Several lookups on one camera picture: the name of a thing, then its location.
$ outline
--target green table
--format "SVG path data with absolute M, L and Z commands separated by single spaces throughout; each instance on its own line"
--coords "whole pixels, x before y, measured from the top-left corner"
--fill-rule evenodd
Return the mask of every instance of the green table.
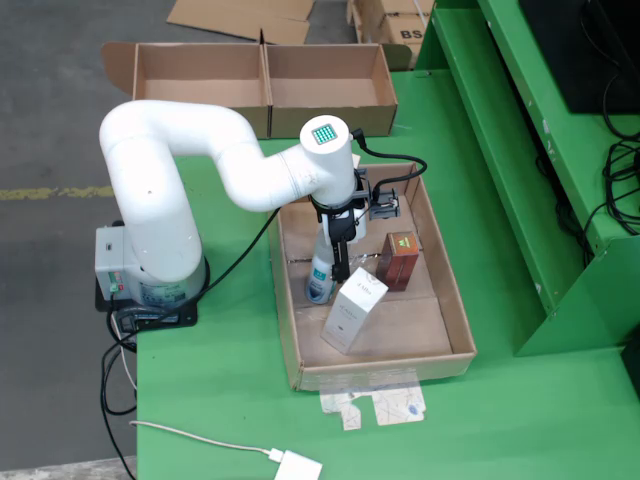
M 141 335 L 138 419 L 217 440 L 291 449 L 325 479 L 624 479 L 638 472 L 640 403 L 616 349 L 516 358 L 544 316 L 449 71 L 394 74 L 393 135 L 372 148 L 422 156 L 479 355 L 466 375 L 426 382 L 424 422 L 359 431 L 293 392 L 279 340 L 268 240 L 200 302 L 200 321 Z M 273 153 L 291 141 L 263 142 Z M 210 160 L 179 161 L 215 277 L 266 216 L 235 207 Z M 219 225 L 228 225 L 224 234 Z M 141 480 L 273 478 L 260 454 L 140 427 Z

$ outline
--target brown box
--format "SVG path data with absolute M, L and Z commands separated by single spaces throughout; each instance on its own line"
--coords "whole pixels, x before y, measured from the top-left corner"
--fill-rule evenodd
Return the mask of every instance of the brown box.
M 406 175 L 412 164 L 369 165 L 370 181 Z M 421 178 L 397 182 L 402 216 L 369 222 L 350 246 L 352 268 L 375 272 L 390 231 L 411 231 L 420 256 L 408 288 L 389 292 L 370 314 L 349 356 L 320 337 L 331 309 L 307 300 L 304 282 L 318 224 L 308 201 L 287 205 L 269 228 L 280 337 L 291 387 L 370 387 L 463 374 L 476 355 L 458 286 Z
M 258 138 L 268 137 L 271 97 L 262 45 L 110 42 L 102 60 L 111 83 L 134 100 L 229 107 Z
M 317 115 L 335 115 L 367 136 L 389 135 L 398 107 L 379 45 L 266 47 L 271 138 L 297 138 Z
M 426 28 L 418 17 L 385 17 L 376 38 L 380 43 L 422 45 Z
M 422 16 L 413 0 L 348 0 L 347 20 L 354 24 L 358 42 L 383 45 L 391 71 L 412 70 L 434 0 L 418 5 Z
M 419 256 L 420 249 L 413 232 L 390 233 L 382 247 L 376 277 L 389 287 L 389 291 L 404 292 Z

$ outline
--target black computer monitor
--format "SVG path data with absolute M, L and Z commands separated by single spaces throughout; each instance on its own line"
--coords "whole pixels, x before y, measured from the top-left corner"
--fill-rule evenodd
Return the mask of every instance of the black computer monitor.
M 607 95 L 608 112 L 640 112 L 640 1 L 520 0 L 520 5 L 570 111 L 600 113 L 604 89 L 619 74 Z

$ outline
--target yellow floor line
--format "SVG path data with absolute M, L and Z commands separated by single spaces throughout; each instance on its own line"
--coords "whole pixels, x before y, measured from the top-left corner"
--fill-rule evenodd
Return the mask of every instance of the yellow floor line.
M 92 198 L 113 197 L 113 189 L 107 187 L 86 188 L 18 188 L 0 190 L 0 201 L 3 200 L 48 200 L 54 197 Z

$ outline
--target small brown box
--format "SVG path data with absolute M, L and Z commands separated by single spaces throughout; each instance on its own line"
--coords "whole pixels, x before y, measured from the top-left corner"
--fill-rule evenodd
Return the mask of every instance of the small brown box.
M 420 250 L 413 232 L 390 233 L 384 241 L 376 276 L 389 291 L 406 290 Z

